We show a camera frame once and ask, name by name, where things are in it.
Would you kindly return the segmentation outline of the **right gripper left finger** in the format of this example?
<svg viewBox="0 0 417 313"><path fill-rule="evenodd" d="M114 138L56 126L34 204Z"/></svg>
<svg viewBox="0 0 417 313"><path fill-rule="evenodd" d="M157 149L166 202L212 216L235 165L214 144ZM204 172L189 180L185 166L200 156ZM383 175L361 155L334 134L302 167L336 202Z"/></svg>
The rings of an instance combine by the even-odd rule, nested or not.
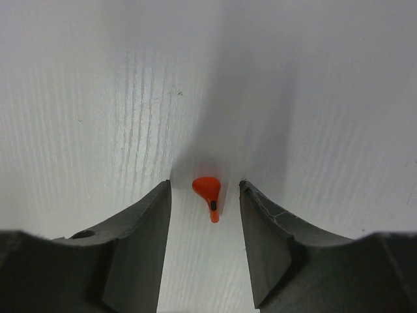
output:
<svg viewBox="0 0 417 313"><path fill-rule="evenodd" d="M162 181L68 239L1 232L2 312L155 312L171 216Z"/></svg>

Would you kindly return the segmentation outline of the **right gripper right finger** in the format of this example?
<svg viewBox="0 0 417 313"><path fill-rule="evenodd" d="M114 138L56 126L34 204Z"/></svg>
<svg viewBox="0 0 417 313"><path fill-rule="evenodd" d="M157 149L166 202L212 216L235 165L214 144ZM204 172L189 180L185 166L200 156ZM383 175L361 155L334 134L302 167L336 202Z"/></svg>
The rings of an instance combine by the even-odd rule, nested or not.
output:
<svg viewBox="0 0 417 313"><path fill-rule="evenodd" d="M416 234L349 239L240 183L254 305L261 312L415 312Z"/></svg>

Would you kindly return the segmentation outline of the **orange earbud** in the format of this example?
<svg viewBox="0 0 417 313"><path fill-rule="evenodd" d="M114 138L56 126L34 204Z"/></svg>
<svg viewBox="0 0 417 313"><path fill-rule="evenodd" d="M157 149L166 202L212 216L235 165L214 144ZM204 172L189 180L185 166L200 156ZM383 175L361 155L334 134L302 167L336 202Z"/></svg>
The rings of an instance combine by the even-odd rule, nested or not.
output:
<svg viewBox="0 0 417 313"><path fill-rule="evenodd" d="M220 220L218 199L221 191L221 183L215 177L198 177L192 182L193 191L204 199L208 205L210 221L217 223Z"/></svg>

